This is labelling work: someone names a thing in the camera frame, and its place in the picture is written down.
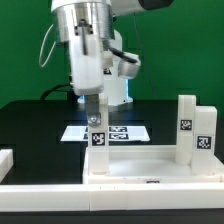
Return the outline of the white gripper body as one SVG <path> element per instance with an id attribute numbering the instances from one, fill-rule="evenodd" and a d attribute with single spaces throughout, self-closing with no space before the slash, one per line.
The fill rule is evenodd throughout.
<path id="1" fill-rule="evenodd" d="M 101 94 L 104 70 L 113 66 L 113 58 L 120 58 L 119 77 L 136 77 L 141 66 L 138 55 L 123 52 L 111 44 L 103 49 L 103 40 L 98 35 L 73 36 L 69 41 L 69 59 L 74 93 L 78 96 Z"/>

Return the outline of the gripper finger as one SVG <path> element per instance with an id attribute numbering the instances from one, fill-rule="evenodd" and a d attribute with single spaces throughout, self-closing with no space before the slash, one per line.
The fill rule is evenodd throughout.
<path id="1" fill-rule="evenodd" d="M 101 124 L 101 114 L 99 110 L 99 95 L 85 96 L 85 110 L 89 126 L 99 126 Z"/>

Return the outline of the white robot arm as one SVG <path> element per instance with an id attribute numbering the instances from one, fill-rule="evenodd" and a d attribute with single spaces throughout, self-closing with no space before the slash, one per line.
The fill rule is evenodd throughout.
<path id="1" fill-rule="evenodd" d="M 74 94 L 84 98 L 88 125 L 108 126 L 108 107 L 123 104 L 125 82 L 136 77 L 139 56 L 122 50 L 113 28 L 118 16 L 163 9 L 174 0 L 52 0 L 56 43 L 68 50 Z"/>

